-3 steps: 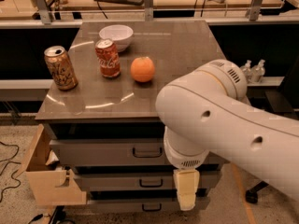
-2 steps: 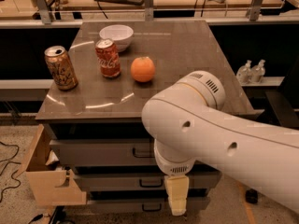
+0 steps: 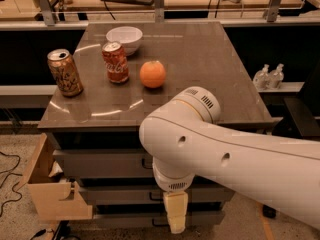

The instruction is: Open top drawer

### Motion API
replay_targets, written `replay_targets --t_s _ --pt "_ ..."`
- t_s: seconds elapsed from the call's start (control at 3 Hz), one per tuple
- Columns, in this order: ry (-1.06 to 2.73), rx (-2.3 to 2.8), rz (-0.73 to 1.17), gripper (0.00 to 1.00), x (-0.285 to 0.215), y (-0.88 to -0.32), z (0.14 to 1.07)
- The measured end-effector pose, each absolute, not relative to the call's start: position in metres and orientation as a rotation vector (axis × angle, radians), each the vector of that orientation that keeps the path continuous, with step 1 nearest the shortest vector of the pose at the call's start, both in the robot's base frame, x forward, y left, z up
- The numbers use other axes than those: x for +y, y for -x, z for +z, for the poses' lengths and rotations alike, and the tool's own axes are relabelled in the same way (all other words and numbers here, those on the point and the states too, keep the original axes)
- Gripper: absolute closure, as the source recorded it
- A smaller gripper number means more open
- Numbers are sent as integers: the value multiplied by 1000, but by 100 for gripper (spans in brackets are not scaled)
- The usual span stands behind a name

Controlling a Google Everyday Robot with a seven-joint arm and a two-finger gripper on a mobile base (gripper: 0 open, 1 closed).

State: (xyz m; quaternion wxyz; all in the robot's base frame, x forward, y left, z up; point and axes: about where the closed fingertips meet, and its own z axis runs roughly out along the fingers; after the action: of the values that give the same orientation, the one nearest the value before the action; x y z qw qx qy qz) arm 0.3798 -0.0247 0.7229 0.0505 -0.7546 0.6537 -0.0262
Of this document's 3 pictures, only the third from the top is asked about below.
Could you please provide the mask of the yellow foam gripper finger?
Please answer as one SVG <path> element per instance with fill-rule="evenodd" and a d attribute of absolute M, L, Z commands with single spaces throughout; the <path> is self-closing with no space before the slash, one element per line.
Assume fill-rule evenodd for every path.
<path fill-rule="evenodd" d="M 165 192 L 163 202 L 171 233 L 182 233 L 186 226 L 188 194 L 185 191 Z"/>

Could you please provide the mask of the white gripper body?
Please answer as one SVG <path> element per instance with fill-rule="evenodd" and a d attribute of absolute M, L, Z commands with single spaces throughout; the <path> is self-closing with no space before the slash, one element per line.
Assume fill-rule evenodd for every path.
<path fill-rule="evenodd" d="M 184 191 L 189 188 L 194 174 L 153 158 L 153 175 L 158 186 L 165 192 Z"/>

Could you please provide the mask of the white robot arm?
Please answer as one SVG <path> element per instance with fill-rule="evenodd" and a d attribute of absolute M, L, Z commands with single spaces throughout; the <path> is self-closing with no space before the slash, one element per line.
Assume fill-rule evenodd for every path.
<path fill-rule="evenodd" d="M 219 114 L 214 95 L 193 86 L 142 121 L 160 188 L 201 176 L 320 229 L 320 142 L 224 128 Z"/>

